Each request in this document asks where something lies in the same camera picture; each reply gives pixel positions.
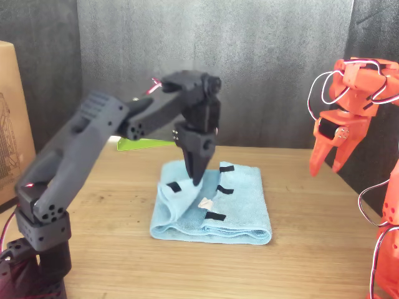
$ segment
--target folded towel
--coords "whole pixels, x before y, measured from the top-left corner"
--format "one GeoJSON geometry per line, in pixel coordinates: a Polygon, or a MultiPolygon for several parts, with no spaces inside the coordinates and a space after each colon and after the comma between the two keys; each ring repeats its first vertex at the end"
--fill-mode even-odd
{"type": "Polygon", "coordinates": [[[163,240],[268,243],[272,229],[259,168],[221,162],[194,186],[184,161],[165,164],[150,233],[163,240]]]}

